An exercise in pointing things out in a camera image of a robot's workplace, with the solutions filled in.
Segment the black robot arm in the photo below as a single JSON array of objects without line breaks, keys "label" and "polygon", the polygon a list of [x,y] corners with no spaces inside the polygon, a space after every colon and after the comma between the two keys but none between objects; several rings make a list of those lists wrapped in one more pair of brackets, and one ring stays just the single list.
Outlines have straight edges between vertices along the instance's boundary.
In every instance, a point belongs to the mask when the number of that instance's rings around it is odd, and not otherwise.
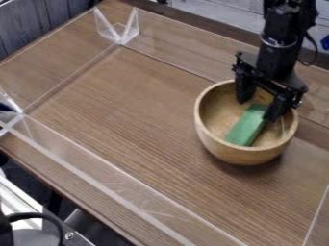
[{"label": "black robot arm", "polygon": [[260,46],[256,54],[239,51],[232,64],[235,73],[235,95],[242,104],[260,87],[272,96],[263,118],[275,122],[290,109],[301,105],[309,87],[298,77],[294,67],[299,62],[310,66],[313,60],[299,60],[303,40],[317,46],[309,29],[315,24],[318,11],[315,0],[263,0],[264,26],[259,34]]}]

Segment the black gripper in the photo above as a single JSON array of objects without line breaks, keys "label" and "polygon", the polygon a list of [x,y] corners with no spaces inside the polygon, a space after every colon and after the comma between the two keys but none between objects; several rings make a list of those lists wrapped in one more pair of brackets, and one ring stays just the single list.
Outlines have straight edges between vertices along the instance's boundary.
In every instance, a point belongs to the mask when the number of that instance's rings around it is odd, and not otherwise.
[{"label": "black gripper", "polygon": [[258,53],[238,52],[232,71],[235,74],[236,101],[242,104],[260,87],[274,96],[264,119],[275,123],[290,108],[297,108],[309,88],[294,72],[303,39],[274,40],[260,35]]}]

